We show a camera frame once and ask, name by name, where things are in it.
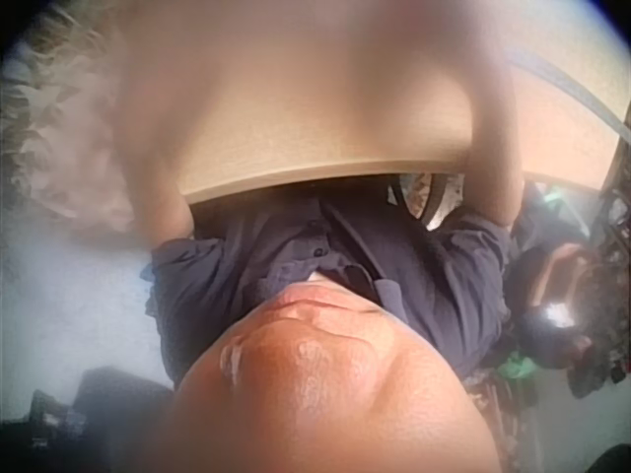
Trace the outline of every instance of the person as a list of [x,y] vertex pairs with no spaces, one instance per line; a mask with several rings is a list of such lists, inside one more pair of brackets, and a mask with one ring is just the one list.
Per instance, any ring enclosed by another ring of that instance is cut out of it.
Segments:
[[580,243],[545,252],[537,245],[511,268],[505,299],[520,350],[542,368],[565,370],[594,348],[585,334],[576,293],[585,286],[594,257]]
[[500,331],[507,228],[523,189],[514,98],[469,2],[395,3],[450,3],[431,12],[442,15],[427,22],[435,31],[399,33],[441,48],[473,113],[463,205],[432,233],[382,188],[316,183],[224,206],[214,233],[196,239],[156,158],[167,94],[146,78],[126,84],[122,166],[152,248],[176,386],[143,471],[499,471],[459,378]]

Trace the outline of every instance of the hand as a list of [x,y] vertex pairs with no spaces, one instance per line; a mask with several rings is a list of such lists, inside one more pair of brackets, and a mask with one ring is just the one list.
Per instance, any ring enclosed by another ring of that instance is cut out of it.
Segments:
[[381,0],[377,9],[385,40],[422,50],[476,86],[505,76],[485,0]]

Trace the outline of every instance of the wooden table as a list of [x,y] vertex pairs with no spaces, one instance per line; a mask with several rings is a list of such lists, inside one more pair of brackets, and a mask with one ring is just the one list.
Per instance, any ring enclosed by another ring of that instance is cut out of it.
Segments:
[[[628,50],[588,2],[492,4],[516,64],[527,176],[600,189],[631,102]],[[235,34],[222,49],[215,98],[178,154],[191,203],[342,175],[461,170],[471,118],[457,85],[379,47],[360,55],[381,66],[368,67],[336,28],[323,41]]]

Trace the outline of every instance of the mouth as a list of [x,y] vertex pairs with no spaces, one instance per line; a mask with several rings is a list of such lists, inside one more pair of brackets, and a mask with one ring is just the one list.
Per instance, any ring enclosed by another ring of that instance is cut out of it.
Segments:
[[274,300],[264,305],[264,310],[282,310],[295,304],[330,307],[354,312],[368,312],[378,309],[367,301],[345,289],[331,287],[326,282],[298,283],[289,286]]

